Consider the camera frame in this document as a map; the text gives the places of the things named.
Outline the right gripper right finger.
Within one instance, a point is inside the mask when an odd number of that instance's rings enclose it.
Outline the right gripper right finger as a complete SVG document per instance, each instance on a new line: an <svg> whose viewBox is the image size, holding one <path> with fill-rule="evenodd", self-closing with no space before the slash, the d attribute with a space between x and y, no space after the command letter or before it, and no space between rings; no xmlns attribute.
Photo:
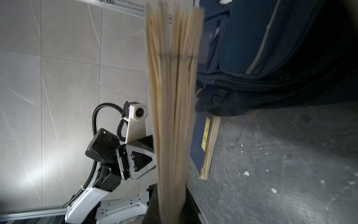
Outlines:
<svg viewBox="0 0 358 224"><path fill-rule="evenodd" d="M181 211L182 224L208 224L207 219L201 213L199 206L190 190L186 186L186 201Z"/></svg>

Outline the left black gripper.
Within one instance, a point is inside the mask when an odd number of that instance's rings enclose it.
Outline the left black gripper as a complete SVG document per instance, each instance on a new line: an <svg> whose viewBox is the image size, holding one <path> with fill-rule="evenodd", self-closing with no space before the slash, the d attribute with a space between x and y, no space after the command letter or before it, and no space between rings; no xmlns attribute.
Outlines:
<svg viewBox="0 0 358 224"><path fill-rule="evenodd" d="M137 180L156 167L151 135L120 145L116 135L101 128L85 155L100 163L98 181Z"/></svg>

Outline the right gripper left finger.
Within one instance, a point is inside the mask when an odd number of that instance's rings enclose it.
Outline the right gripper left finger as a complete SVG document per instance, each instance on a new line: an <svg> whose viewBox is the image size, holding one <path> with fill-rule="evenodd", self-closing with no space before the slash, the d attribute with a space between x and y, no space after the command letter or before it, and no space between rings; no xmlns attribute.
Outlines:
<svg viewBox="0 0 358 224"><path fill-rule="evenodd" d="M157 185L153 184L149 186L149 191L150 201L142 224L161 224Z"/></svg>

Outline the navy blue student backpack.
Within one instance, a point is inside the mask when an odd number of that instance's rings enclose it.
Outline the navy blue student backpack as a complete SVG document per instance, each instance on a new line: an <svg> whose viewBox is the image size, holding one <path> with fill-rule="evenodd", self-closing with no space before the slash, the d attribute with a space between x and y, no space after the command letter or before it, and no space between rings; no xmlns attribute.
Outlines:
<svg viewBox="0 0 358 224"><path fill-rule="evenodd" d="M357 1L200 1L198 113L358 99Z"/></svg>

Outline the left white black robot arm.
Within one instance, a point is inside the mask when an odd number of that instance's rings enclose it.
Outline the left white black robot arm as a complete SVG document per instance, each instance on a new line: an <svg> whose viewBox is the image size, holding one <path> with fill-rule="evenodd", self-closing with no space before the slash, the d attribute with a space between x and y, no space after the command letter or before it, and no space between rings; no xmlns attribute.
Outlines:
<svg viewBox="0 0 358 224"><path fill-rule="evenodd" d="M121 114L116 133L97 128L97 115L109 107ZM66 224L118 224L143 216L154 186L128 199L103 202L122 181L138 180L156 167L153 137L146 134L147 106L125 102L121 108L113 103L102 103L92 115L93 139L85 155L94 161L84 186L69 200Z"/></svg>

